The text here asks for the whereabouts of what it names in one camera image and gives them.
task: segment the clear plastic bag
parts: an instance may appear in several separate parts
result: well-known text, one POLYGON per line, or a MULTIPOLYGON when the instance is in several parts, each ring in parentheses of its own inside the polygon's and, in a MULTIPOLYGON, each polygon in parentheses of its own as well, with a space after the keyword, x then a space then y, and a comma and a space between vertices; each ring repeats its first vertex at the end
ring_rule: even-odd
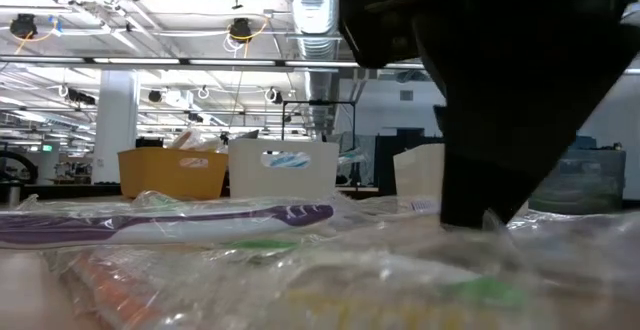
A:
POLYGON ((352 205, 339 196, 182 202, 156 192, 131 204, 30 199, 0 214, 0 248, 214 243, 325 223, 331 233, 368 221, 352 205))
POLYGON ((338 157, 338 165, 348 165, 368 161, 367 155, 360 148, 343 152, 338 157))
POLYGON ((266 157, 269 167, 300 168, 306 167, 311 157, 303 152, 280 152, 266 157))
POLYGON ((171 143, 169 149, 190 150, 202 145, 202 135, 198 129, 187 128, 171 143))
POLYGON ((567 329, 635 329, 640 318, 640 213, 568 216, 529 211, 509 224, 548 284, 567 329))
POLYGON ((361 200, 358 204, 366 214, 385 220, 403 219, 440 213, 440 203, 429 196, 382 196, 361 200))
POLYGON ((84 311, 116 329, 554 329, 538 278, 500 235, 449 233, 430 218, 308 246, 120 246, 47 258, 75 279, 73 294, 93 295, 84 311))

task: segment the wall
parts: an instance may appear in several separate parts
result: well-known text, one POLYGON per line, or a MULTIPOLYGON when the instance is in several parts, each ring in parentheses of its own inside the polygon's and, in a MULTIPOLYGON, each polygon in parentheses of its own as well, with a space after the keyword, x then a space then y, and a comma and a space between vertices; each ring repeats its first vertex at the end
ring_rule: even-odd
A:
POLYGON ((624 198, 640 199, 640 77, 622 77, 578 134, 596 138, 598 146, 622 143, 627 151, 624 198))
MULTIPOLYGON (((341 80, 342 100, 348 99, 352 85, 351 80, 341 80)), ((432 82, 369 81, 356 107, 356 133, 395 135, 396 128, 423 128, 427 136, 440 136, 434 104, 444 104, 444 97, 432 82), (413 101, 400 101, 401 90, 413 90, 413 101)), ((350 117, 351 106, 341 106, 337 133, 351 131, 350 117)))
MULTIPOLYGON (((352 84, 350 80, 341 80, 341 99, 348 99, 352 84)), ((440 135, 432 106, 444 103, 433 83, 369 81, 357 105, 356 133, 392 135, 394 128, 407 127, 424 128, 425 135, 440 135), (399 100, 402 89, 414 90, 413 102, 399 100)), ((345 115, 351 111, 345 109, 350 107, 342 107, 337 133, 351 129, 345 115)), ((623 76, 578 134, 596 138, 598 146, 622 143, 627 151, 624 198, 640 200, 640 76, 623 76)))

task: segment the ductwork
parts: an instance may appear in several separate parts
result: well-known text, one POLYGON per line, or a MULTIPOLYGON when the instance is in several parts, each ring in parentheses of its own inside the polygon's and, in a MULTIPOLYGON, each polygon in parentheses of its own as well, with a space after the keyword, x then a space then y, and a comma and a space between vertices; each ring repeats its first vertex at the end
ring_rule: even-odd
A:
MULTIPOLYGON (((336 32, 338 0, 292 0, 292 7, 296 32, 305 35, 332 35, 336 32)), ((329 39, 300 39, 298 47, 302 58, 307 60, 333 60, 336 56, 336 42, 329 39)), ((335 74, 329 72, 306 72, 307 99, 330 100, 333 76, 335 74)), ((320 131, 328 127, 324 115, 319 109, 310 109, 311 123, 320 131)))

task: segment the white pillar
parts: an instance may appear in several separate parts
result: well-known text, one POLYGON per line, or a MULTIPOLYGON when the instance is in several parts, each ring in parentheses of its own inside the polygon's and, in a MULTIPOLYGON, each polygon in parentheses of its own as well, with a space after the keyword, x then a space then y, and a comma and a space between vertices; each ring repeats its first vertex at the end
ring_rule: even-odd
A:
POLYGON ((38 185, 51 185, 56 178, 56 164, 60 161, 60 142, 42 142, 38 154, 38 185))
POLYGON ((120 182, 118 153, 135 148, 140 86, 134 71, 102 71, 93 183, 120 182))

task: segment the cable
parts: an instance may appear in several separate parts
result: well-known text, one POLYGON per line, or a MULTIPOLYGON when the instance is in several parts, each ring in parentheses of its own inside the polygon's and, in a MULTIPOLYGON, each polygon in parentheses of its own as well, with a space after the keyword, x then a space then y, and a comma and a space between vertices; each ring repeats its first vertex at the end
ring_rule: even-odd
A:
POLYGON ((31 35, 31 33, 29 33, 29 35, 27 35, 26 38, 21 39, 15 35, 12 35, 14 38, 18 39, 18 40, 22 40, 24 42, 38 42, 38 41, 43 41, 49 38, 49 36, 53 35, 53 32, 55 31, 56 27, 54 25, 53 29, 51 31, 49 31, 49 33, 41 38, 37 38, 37 39, 29 39, 29 36, 31 35))
POLYGON ((236 90, 236 98, 233 101, 233 110, 231 111, 231 120, 229 120, 229 129, 231 129, 231 124, 233 124, 233 117, 236 115, 236 105, 238 105, 238 95, 240 95, 240 85, 242 84, 243 75, 244 75, 244 71, 240 71, 240 79, 238 79, 238 89, 236 90))
POLYGON ((265 20, 265 21, 264 21, 264 24, 262 24, 262 27, 260 28, 260 30, 258 30, 258 32, 257 32, 257 33, 255 33, 255 34, 251 34, 251 35, 249 35, 249 36, 233 36, 233 35, 231 35, 231 33, 229 33, 229 35, 230 35, 230 36, 231 36, 231 38, 232 38, 232 39, 234 39, 234 40, 249 40, 249 39, 252 39, 252 38, 254 38, 254 37, 256 37, 256 36, 258 36, 258 35, 262 34, 262 32, 264 31, 264 29, 267 27, 267 23, 268 23, 268 22, 269 22, 268 20, 265 20))
POLYGON ((277 97, 278 97, 278 92, 273 88, 273 86, 270 87, 269 90, 264 92, 264 99, 270 103, 273 103, 277 97))
POLYGON ((202 87, 202 89, 198 90, 198 97, 200 99, 207 99, 209 98, 209 89, 207 89, 207 86, 204 85, 202 87))
POLYGON ((242 49, 245 46, 245 44, 240 44, 239 46, 234 45, 233 43, 231 43, 231 38, 229 37, 229 34, 227 34, 227 36, 224 38, 224 40, 222 41, 222 47, 230 53, 236 53, 236 51, 242 49))
POLYGON ((349 119, 349 131, 353 130, 353 118, 349 115, 349 109, 347 108, 347 105, 345 104, 340 104, 340 106, 342 107, 342 110, 344 110, 344 114, 347 116, 347 119, 349 119))
POLYGON ((67 95, 69 95, 69 88, 64 85, 60 85, 60 87, 58 88, 58 95, 60 97, 67 97, 67 95))
POLYGON ((20 43, 20 46, 18 46, 18 48, 16 49, 16 52, 13 53, 13 55, 18 55, 18 53, 20 53, 20 50, 22 50, 22 48, 24 47, 24 45, 27 43, 27 39, 29 38, 29 36, 33 35, 33 31, 29 31, 29 33, 27 34, 27 36, 25 36, 24 39, 20 39, 17 36, 14 36, 16 39, 20 39, 22 40, 22 42, 20 43))

